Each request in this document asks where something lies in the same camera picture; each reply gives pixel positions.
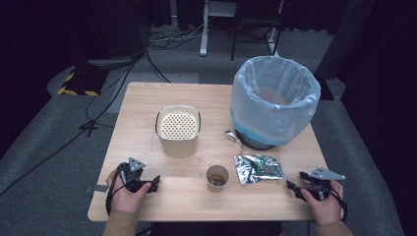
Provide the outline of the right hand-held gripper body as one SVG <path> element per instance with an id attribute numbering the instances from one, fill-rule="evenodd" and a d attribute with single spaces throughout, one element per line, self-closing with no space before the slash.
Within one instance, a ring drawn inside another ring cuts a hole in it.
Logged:
<path id="1" fill-rule="evenodd" d="M 330 192 L 331 180 L 345 180 L 346 177 L 342 174 L 335 173 L 324 167 L 317 167 L 308 174 L 310 178 L 309 187 L 313 190 L 313 196 L 318 201 L 325 200 Z"/>

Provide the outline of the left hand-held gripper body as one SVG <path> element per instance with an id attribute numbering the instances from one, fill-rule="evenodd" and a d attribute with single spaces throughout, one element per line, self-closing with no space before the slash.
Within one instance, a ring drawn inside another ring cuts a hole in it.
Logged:
<path id="1" fill-rule="evenodd" d="M 141 180 L 146 165 L 133 157 L 128 162 L 122 162 L 117 169 L 121 175 L 124 186 L 132 193 L 138 192 L 146 183 Z"/>

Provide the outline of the cream square container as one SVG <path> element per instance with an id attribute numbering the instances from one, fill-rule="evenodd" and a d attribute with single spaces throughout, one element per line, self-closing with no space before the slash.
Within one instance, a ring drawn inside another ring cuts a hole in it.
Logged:
<path id="1" fill-rule="evenodd" d="M 162 107 L 156 116 L 155 132 L 156 132 L 156 122 L 158 120 L 159 115 L 163 113 L 175 112 L 175 111 L 188 112 L 191 114 L 196 114 L 198 116 L 199 121 L 200 121 L 200 130 L 199 130 L 198 135 L 194 139 L 188 140 L 188 141 L 170 141 L 170 140 L 163 139 L 158 133 L 156 134 L 159 137 L 163 151 L 168 156 L 175 157 L 175 158 L 188 157 L 188 156 L 191 156 L 198 148 L 198 136 L 201 131 L 201 114 L 197 108 L 193 106 L 189 106 L 189 105 L 169 105 L 169 106 Z"/>

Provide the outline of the silver foil packet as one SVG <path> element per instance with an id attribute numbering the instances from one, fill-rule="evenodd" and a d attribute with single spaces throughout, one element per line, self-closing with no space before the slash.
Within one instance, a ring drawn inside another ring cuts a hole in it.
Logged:
<path id="1" fill-rule="evenodd" d="M 280 161 L 261 154 L 242 154 L 233 157 L 241 185 L 255 184 L 266 180 L 284 180 Z"/>

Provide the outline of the brown paper cup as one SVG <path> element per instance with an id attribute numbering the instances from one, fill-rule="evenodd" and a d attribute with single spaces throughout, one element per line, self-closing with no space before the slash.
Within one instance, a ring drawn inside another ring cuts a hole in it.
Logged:
<path id="1" fill-rule="evenodd" d="M 219 176 L 223 177 L 226 181 L 226 184 L 223 187 L 213 187 L 213 186 L 211 186 L 209 184 L 208 178 L 212 175 L 219 175 Z M 206 179 L 207 179 L 208 189 L 213 193 L 218 193 L 218 192 L 221 192 L 224 189 L 224 187 L 227 185 L 227 183 L 229 182 L 230 174 L 229 174 L 229 171 L 224 166 L 222 166 L 222 165 L 213 165 L 207 170 Z"/>

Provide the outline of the dark round trash bin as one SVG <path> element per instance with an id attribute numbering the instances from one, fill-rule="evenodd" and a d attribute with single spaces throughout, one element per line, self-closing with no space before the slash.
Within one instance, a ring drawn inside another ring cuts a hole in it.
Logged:
<path id="1" fill-rule="evenodd" d="M 247 147 L 254 150 L 269 150 L 274 148 L 274 145 L 264 144 L 258 140 L 256 140 L 252 133 L 250 132 L 240 132 L 235 130 L 235 134 L 237 138 L 241 141 L 241 143 Z"/>

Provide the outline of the wet brown dregs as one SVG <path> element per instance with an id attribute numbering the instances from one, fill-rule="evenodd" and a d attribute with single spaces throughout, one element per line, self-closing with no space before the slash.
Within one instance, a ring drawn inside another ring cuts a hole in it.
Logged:
<path id="1" fill-rule="evenodd" d="M 226 184 L 226 181 L 219 175 L 212 175 L 208 178 L 208 183 L 213 187 L 223 187 Z"/>

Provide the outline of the person's left hand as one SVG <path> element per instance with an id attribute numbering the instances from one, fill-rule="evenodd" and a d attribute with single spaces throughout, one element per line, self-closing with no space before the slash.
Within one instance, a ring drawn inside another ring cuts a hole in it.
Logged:
<path id="1" fill-rule="evenodd" d="M 119 173 L 113 170 L 106 179 L 106 184 L 112 197 L 111 207 L 112 211 L 123 211 L 133 214 L 138 214 L 141 208 L 141 201 L 147 194 L 151 183 L 146 183 L 136 193 L 127 190 L 123 184 Z"/>

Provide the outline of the person's right hand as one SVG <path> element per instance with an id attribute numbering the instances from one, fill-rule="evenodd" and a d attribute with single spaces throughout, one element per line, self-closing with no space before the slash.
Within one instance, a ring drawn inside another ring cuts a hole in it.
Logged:
<path id="1" fill-rule="evenodd" d="M 306 189 L 302 189 L 301 194 L 309 204 L 312 215 L 319 226 L 338 222 L 344 216 L 344 210 L 335 197 L 317 201 Z"/>

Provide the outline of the grey tape strip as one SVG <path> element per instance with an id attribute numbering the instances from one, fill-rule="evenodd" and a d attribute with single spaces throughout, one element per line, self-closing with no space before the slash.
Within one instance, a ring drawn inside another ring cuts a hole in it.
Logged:
<path id="1" fill-rule="evenodd" d="M 103 185 L 86 186 L 85 192 L 91 195 L 95 192 L 106 193 L 107 187 Z"/>

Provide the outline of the perforated cream strainer insert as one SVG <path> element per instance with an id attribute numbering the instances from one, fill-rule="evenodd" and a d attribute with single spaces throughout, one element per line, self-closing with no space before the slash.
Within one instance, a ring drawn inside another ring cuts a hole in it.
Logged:
<path id="1" fill-rule="evenodd" d="M 196 114 L 188 112 L 168 112 L 160 114 L 156 122 L 156 132 L 165 140 L 188 141 L 194 139 L 200 130 Z"/>

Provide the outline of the person's dark trousers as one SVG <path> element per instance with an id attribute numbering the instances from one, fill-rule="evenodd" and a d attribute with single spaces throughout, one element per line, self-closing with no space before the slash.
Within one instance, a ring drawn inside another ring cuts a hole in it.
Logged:
<path id="1" fill-rule="evenodd" d="M 279 221 L 158 222 L 149 236 L 280 236 Z"/>

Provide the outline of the small silver foil scrap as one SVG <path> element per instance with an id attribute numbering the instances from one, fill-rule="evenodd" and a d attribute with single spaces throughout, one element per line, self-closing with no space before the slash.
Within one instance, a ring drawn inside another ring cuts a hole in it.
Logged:
<path id="1" fill-rule="evenodd" d="M 224 133 L 228 139 L 230 139 L 235 145 L 239 147 L 240 149 L 239 155 L 242 154 L 244 151 L 244 145 L 237 138 L 237 136 L 234 133 L 232 133 L 230 130 L 226 130 Z"/>

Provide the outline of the black yellow striped base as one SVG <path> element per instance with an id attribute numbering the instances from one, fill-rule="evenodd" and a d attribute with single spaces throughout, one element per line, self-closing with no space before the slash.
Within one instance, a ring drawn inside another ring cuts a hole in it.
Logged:
<path id="1" fill-rule="evenodd" d="M 58 94 L 100 96 L 108 70 L 90 67 L 86 70 L 73 69 L 66 77 Z"/>

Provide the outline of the grey stand base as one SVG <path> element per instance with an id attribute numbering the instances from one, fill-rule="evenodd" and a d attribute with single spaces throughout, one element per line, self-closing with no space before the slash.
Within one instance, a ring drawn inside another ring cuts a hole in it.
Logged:
<path id="1" fill-rule="evenodd" d="M 89 59 L 87 66 L 96 70 L 114 70 L 135 64 L 141 56 L 139 54 L 128 56 L 115 56 L 107 59 Z"/>

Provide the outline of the white desk leg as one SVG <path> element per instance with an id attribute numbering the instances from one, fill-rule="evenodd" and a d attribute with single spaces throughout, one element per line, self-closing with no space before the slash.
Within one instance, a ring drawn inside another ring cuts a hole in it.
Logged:
<path id="1" fill-rule="evenodd" d="M 205 57 L 208 55 L 208 44 L 209 44 L 209 0 L 205 0 L 200 56 Z"/>
<path id="2" fill-rule="evenodd" d="M 277 40 L 279 39 L 279 31 L 275 28 L 271 28 L 268 30 L 266 34 L 266 41 L 268 44 L 268 50 L 271 55 L 278 56 L 277 52 Z"/>

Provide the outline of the black chair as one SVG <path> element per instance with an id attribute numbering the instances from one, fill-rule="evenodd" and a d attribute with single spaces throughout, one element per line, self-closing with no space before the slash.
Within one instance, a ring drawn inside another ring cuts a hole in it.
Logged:
<path id="1" fill-rule="evenodd" d="M 232 27 L 231 60 L 234 60 L 239 30 L 267 29 L 268 32 L 269 29 L 275 28 L 279 31 L 280 38 L 283 31 L 282 5 L 283 0 L 236 0 L 236 11 Z"/>

